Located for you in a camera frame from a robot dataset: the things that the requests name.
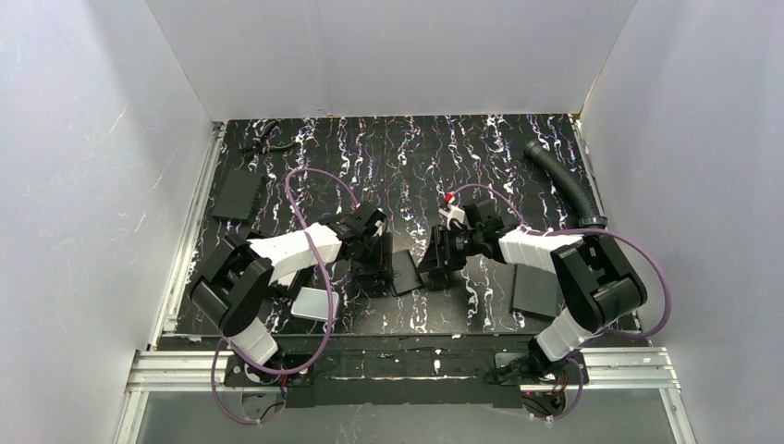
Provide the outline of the white card stack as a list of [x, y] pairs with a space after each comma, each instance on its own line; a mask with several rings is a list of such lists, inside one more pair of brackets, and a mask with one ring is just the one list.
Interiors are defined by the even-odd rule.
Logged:
[[327, 291], [313, 288], [302, 288], [296, 296], [291, 306], [291, 314], [300, 319], [325, 322], [332, 316], [337, 317], [337, 310], [340, 306], [340, 296], [336, 291], [332, 292], [332, 310], [329, 311]]

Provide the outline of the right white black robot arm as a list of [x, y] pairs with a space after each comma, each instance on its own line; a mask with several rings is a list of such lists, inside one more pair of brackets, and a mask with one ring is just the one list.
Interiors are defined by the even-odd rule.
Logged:
[[487, 374], [491, 384], [515, 377], [557, 374], [569, 355], [647, 301], [647, 290], [615, 239], [603, 231], [534, 235], [507, 223], [490, 200], [440, 209], [446, 222], [432, 227], [421, 273], [461, 270], [471, 256], [526, 265], [557, 280], [564, 309], [529, 341], [526, 354]]

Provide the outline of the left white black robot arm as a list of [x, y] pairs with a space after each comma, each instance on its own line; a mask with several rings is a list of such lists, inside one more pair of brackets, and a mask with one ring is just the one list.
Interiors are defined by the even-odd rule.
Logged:
[[263, 300], [281, 278], [341, 260], [378, 261], [386, 215], [372, 203], [325, 216], [303, 229], [260, 238], [226, 235], [202, 262], [189, 285], [190, 301], [218, 328], [235, 354], [268, 374], [278, 345], [259, 317]]

